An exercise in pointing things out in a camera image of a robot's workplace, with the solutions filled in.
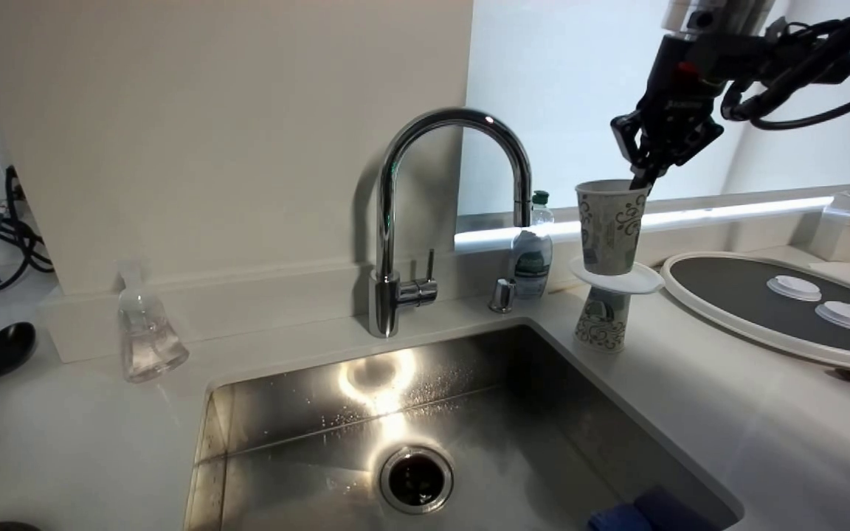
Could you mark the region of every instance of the window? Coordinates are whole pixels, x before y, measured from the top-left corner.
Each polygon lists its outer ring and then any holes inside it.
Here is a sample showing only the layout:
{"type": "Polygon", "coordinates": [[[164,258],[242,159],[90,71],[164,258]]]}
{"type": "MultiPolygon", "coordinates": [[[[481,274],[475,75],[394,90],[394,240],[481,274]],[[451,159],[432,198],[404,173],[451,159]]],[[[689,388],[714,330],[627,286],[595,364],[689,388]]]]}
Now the window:
{"type": "MultiPolygon", "coordinates": [[[[850,0],[776,4],[792,21],[850,16],[850,0]]],[[[575,208],[575,183],[627,177],[609,121],[645,94],[662,41],[662,0],[475,0],[469,108],[507,121],[527,142],[535,186],[575,208]]],[[[800,93],[776,118],[850,102],[850,83],[800,93]]],[[[507,214],[512,165],[481,133],[463,137],[463,215],[507,214]]],[[[723,140],[656,183],[652,202],[850,186],[850,116],[794,133],[727,124],[723,140]]]]}

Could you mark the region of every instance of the robotic arm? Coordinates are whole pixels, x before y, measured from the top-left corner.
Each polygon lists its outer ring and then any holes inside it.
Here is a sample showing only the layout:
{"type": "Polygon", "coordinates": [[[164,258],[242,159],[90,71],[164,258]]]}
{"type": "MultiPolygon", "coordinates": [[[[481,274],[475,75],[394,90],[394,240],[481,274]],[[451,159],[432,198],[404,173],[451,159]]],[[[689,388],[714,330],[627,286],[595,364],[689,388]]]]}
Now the robotic arm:
{"type": "Polygon", "coordinates": [[[850,112],[850,105],[800,118],[769,121],[794,93],[850,77],[850,19],[814,28],[776,21],[752,35],[773,0],[674,0],[649,83],[633,116],[612,121],[633,190],[652,186],[671,165],[705,150],[723,127],[713,118],[718,97],[727,121],[763,131],[797,131],[850,112]]]}

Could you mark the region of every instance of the chrome faucet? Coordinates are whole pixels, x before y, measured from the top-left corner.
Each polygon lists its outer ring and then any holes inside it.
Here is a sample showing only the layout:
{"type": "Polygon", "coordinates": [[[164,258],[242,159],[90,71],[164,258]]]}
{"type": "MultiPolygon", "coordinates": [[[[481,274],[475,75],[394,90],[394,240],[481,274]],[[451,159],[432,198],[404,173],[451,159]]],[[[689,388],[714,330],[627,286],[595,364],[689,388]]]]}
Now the chrome faucet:
{"type": "Polygon", "coordinates": [[[394,271],[394,245],[395,245],[395,223],[394,223],[394,177],[401,155],[416,146],[426,133],[440,127],[473,127],[487,133],[499,142],[499,149],[507,155],[515,170],[515,224],[530,227],[531,224],[531,165],[527,159],[527,150],[515,131],[499,121],[497,116],[478,112],[478,109],[438,109],[429,116],[419,116],[412,121],[391,146],[381,174],[379,174],[379,267],[373,271],[369,283],[369,330],[376,336],[394,336],[395,335],[395,310],[401,304],[432,304],[438,299],[438,280],[434,280],[434,251],[429,255],[429,274],[426,280],[401,283],[401,279],[394,271]]]}

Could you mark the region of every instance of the bottle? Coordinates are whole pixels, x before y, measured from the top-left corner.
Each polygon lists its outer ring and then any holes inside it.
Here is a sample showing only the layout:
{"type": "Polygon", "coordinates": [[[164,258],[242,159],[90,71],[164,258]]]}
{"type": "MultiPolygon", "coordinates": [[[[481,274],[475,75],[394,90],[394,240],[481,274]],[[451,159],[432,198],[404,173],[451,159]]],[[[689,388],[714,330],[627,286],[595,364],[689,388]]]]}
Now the bottle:
{"type": "Polygon", "coordinates": [[[540,302],[553,267],[553,243],[540,230],[549,223],[546,214],[549,195],[544,190],[531,198],[531,227],[519,230],[515,240],[515,304],[540,302]]]}
{"type": "Polygon", "coordinates": [[[125,341],[125,376],[130,382],[150,382],[181,364],[186,364],[190,350],[172,327],[164,302],[147,295],[143,283],[143,267],[127,262],[122,270],[122,341],[125,341]]]}

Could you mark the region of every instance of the faucet handle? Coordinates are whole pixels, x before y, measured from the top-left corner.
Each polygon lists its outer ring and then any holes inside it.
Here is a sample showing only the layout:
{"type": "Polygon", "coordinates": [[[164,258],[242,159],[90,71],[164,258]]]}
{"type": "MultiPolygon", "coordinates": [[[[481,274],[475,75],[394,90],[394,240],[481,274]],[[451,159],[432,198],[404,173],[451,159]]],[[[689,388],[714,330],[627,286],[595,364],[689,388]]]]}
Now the faucet handle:
{"type": "Polygon", "coordinates": [[[416,260],[412,262],[412,280],[413,283],[434,283],[434,248],[429,248],[429,267],[426,267],[426,279],[419,280],[419,271],[416,271],[416,260]]]}
{"type": "Polygon", "coordinates": [[[491,313],[507,313],[512,302],[515,302],[515,280],[499,279],[487,310],[491,313]]]}
{"type": "Polygon", "coordinates": [[[429,270],[426,270],[426,283],[434,280],[434,248],[429,248],[429,270]]]}

